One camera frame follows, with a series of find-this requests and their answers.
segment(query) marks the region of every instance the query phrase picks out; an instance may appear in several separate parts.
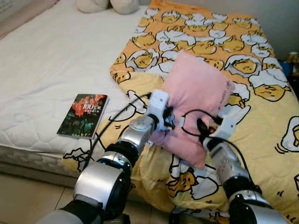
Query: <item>mattress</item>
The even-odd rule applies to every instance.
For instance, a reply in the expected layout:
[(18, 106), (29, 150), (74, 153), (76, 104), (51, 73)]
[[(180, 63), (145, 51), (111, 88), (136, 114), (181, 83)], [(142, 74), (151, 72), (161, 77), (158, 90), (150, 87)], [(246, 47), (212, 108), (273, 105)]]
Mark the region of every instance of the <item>mattress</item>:
[(56, 132), (78, 93), (109, 96), (103, 119), (127, 103), (107, 74), (144, 10), (83, 14), (61, 0), (0, 41), (0, 161), (74, 175), (60, 161), (79, 140)]

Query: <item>blanket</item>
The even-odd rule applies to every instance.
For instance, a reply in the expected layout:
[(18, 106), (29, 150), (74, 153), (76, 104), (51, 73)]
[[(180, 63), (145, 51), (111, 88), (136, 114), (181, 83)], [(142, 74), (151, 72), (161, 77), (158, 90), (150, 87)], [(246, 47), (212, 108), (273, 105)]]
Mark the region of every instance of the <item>blanket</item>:
[[(222, 110), (222, 115), (237, 114), (230, 141), (239, 147), (266, 200), (289, 223), (298, 222), (299, 104), (260, 23), (252, 16), (216, 14), (153, 0), (110, 69), (128, 97), (138, 100), (113, 120), (93, 160), (116, 142), (131, 120), (146, 112), (148, 99), (139, 96), (161, 88), (180, 50), (234, 82), (235, 90)], [(107, 122), (101, 123), (98, 132)], [(90, 146), (86, 140), (80, 144), (63, 160), (79, 171)], [(131, 191), (162, 211), (228, 221), (228, 201), (209, 156), (204, 169), (198, 170), (159, 146), (146, 145), (131, 179)]]

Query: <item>book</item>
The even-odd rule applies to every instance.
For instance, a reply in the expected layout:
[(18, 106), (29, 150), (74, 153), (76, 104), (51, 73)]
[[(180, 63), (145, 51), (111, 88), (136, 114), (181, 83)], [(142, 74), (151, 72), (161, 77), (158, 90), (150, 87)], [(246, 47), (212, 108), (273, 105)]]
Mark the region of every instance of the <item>book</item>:
[(78, 94), (57, 134), (93, 139), (107, 103), (107, 95)]

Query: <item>pink pillow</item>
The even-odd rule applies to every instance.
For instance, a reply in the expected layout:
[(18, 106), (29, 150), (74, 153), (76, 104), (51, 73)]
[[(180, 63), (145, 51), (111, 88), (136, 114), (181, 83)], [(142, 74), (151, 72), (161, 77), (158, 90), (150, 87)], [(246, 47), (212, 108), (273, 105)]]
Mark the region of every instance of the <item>pink pillow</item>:
[[(174, 109), (175, 128), (166, 135), (162, 131), (155, 132), (151, 140), (194, 167), (203, 169), (206, 152), (198, 137), (182, 130), (180, 117), (193, 109), (202, 109), (216, 116), (227, 103), (234, 85), (216, 68), (180, 51), (162, 90), (170, 95), (169, 106)], [(193, 112), (186, 117), (184, 128), (197, 131), (197, 118), (209, 126), (209, 116)]]

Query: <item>white plush toy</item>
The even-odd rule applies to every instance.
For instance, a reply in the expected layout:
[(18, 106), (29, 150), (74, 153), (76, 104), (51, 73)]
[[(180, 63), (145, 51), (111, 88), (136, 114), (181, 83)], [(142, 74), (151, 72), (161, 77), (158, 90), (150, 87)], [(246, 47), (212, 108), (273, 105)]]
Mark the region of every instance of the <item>white plush toy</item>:
[[(119, 14), (130, 14), (138, 9), (138, 0), (110, 0)], [(109, 0), (77, 0), (77, 9), (83, 13), (97, 13), (108, 7)]]

